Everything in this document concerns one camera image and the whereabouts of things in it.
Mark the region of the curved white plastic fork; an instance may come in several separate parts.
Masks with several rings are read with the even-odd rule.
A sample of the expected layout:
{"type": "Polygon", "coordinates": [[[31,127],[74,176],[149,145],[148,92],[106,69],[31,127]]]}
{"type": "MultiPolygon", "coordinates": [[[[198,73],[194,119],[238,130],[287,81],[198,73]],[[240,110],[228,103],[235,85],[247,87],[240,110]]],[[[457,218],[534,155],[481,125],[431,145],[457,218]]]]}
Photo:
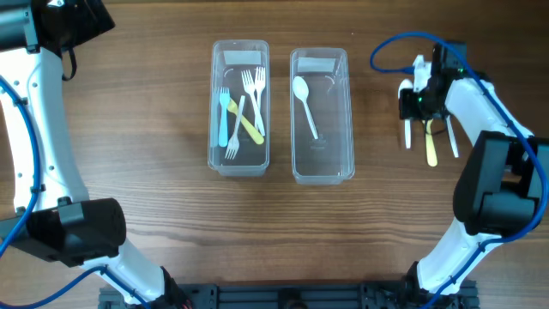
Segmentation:
{"type": "Polygon", "coordinates": [[[255,119],[255,125],[258,131],[262,136],[265,136],[264,124],[262,121],[261,115],[261,101],[262,101],[262,91],[266,87],[266,72],[265,68],[262,66],[256,67],[256,76],[255,76],[255,88],[256,88],[256,107],[258,118],[255,119]]]}

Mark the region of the thin white plastic fork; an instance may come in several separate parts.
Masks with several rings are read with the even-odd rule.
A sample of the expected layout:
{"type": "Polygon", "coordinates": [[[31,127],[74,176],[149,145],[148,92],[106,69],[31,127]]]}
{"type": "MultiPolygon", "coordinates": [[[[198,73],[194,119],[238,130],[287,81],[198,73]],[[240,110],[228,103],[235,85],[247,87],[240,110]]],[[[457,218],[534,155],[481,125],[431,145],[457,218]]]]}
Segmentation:
{"type": "Polygon", "coordinates": [[[245,97],[242,95],[238,103],[238,112],[233,128],[233,133],[226,148],[225,158],[228,160],[234,160],[239,149],[238,129],[244,112],[244,104],[245,97]]]}

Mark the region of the yellow plastic fork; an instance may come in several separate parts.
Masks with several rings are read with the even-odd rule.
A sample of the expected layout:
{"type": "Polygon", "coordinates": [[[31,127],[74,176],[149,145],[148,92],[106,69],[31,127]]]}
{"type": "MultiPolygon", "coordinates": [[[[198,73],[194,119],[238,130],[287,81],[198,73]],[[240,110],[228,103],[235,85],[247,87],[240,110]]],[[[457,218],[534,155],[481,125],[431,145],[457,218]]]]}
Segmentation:
{"type": "MultiPolygon", "coordinates": [[[[237,103],[234,100],[230,100],[227,110],[233,113],[234,115],[237,115],[238,114],[237,103]]],[[[254,141],[255,144],[258,144],[258,145],[264,144],[264,137],[254,127],[254,125],[250,123],[250,121],[245,116],[242,116],[240,123],[244,126],[244,129],[248,132],[249,136],[251,137],[251,139],[254,141]]]]}

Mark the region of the yellow plastic spoon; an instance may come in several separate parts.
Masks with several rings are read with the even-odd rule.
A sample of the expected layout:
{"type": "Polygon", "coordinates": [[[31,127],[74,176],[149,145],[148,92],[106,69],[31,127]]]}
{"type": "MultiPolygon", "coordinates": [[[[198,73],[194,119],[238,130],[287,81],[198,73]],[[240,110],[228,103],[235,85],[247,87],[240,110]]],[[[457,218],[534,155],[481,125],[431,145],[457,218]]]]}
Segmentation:
{"type": "Polygon", "coordinates": [[[426,120],[424,121],[424,128],[425,128],[425,152],[426,152],[426,160],[427,164],[430,167],[436,167],[437,166],[437,153],[434,146],[432,131],[431,131],[431,125],[432,120],[426,120]]]}

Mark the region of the white plastic spoon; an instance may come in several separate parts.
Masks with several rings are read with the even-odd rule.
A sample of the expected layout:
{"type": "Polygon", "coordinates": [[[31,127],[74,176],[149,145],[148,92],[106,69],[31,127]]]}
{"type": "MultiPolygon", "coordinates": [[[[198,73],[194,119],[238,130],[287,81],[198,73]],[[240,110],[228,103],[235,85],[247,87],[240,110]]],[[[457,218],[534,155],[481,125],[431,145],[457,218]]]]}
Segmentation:
{"type": "Polygon", "coordinates": [[[311,114],[311,110],[307,103],[308,96],[309,96],[309,88],[305,79],[302,76],[295,76],[293,78],[293,93],[299,100],[302,101],[302,104],[305,110],[305,115],[307,117],[308,124],[311,129],[311,134],[313,135],[314,139],[318,139],[317,128],[315,126],[314,119],[311,114]]]}
{"type": "Polygon", "coordinates": [[[453,153],[455,158],[458,158],[459,157],[459,150],[458,150],[457,142],[456,142],[456,139],[455,139],[455,133],[454,133],[454,130],[453,130],[453,127],[452,127],[451,116],[450,115],[445,118],[445,123],[446,123],[446,128],[447,128],[447,131],[448,131],[449,144],[450,144],[452,153],[453,153]]]}
{"type": "MultiPolygon", "coordinates": [[[[409,79],[404,79],[399,88],[398,88],[398,99],[400,100],[401,99],[401,91],[403,89],[410,89],[413,87],[413,83],[411,80],[409,79]]],[[[412,141],[412,138],[411,138],[411,122],[408,118],[405,118],[404,119],[404,138],[405,138],[405,146],[406,146],[406,149],[410,149],[411,148],[411,141],[412,141]]]]}

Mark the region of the wide white plastic fork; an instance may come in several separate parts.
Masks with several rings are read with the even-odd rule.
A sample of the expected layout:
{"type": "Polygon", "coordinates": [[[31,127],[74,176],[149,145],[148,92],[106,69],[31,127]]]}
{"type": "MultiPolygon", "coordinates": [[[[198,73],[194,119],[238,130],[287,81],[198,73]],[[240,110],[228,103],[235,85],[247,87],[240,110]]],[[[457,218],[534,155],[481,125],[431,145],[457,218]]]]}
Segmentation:
{"type": "Polygon", "coordinates": [[[231,96],[229,88],[220,89],[220,129],[219,129],[219,145],[226,147],[228,144],[228,124],[227,124],[227,108],[230,104],[231,96]]]}

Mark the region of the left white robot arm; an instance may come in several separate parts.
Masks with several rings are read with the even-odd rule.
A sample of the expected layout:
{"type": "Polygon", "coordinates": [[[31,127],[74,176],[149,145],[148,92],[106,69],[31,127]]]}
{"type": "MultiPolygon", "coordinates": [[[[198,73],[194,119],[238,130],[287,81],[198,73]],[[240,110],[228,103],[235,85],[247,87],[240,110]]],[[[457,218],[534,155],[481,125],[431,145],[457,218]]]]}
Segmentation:
{"type": "Polygon", "coordinates": [[[100,0],[1,4],[1,105],[15,170],[15,217],[2,248],[80,267],[130,306],[189,308],[190,298],[128,240],[114,198],[93,200],[75,163],[63,107],[63,58],[113,29],[100,0]]]}

